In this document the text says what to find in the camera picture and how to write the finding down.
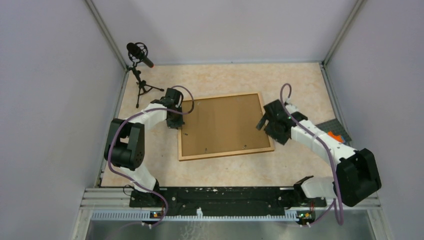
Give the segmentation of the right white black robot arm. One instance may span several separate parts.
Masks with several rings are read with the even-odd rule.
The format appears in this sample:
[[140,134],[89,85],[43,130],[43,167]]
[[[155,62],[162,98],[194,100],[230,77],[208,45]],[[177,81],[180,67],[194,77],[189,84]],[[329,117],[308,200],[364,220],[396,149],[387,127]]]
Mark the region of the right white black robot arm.
[[288,102],[277,99],[263,109],[258,130],[264,130],[282,145],[288,140],[303,144],[331,167],[332,176],[307,176],[294,184],[293,200],[297,205],[307,206],[315,198],[329,198],[354,207],[381,189],[375,156],[369,149],[357,150],[336,140]]

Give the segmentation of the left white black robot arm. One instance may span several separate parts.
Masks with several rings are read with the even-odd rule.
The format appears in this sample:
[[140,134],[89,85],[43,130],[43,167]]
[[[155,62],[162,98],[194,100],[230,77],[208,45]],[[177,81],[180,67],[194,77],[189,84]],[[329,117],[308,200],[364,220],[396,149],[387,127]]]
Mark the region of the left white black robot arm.
[[141,197],[149,207],[165,207],[167,202],[159,193],[159,182],[144,164],[146,155],[146,132],[155,125],[166,122],[169,129],[183,126],[182,110],[184,95],[179,86],[168,88],[160,99],[151,101],[140,112],[111,121],[104,149],[109,170],[130,180],[135,196]]

